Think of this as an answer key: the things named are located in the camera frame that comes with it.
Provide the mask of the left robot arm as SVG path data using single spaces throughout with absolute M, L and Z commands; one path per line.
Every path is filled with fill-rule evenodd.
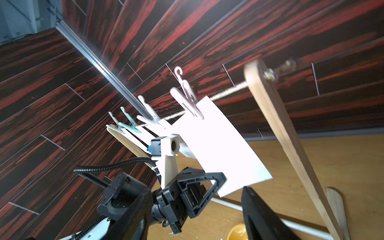
M 180 234 L 187 218 L 200 215 L 226 182 L 223 173 L 185 168 L 163 189 L 152 192 L 126 173 L 105 182 L 100 217 L 71 240 L 145 240 L 149 227 L 163 224 Z

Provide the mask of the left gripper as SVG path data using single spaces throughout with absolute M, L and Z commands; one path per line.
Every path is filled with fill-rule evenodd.
M 153 193 L 153 222 L 169 226 L 174 234 L 181 233 L 187 218 L 199 216 L 226 181 L 222 172 L 185 168 L 177 180 Z

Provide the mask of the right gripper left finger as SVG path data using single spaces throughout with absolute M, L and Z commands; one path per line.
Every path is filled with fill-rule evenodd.
M 144 190 L 123 216 L 102 237 L 103 240 L 146 240 L 153 222 L 152 192 Z

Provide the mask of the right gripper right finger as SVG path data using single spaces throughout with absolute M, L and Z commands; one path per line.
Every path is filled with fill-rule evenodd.
M 241 203 L 249 240 L 299 239 L 251 187 L 243 188 Z

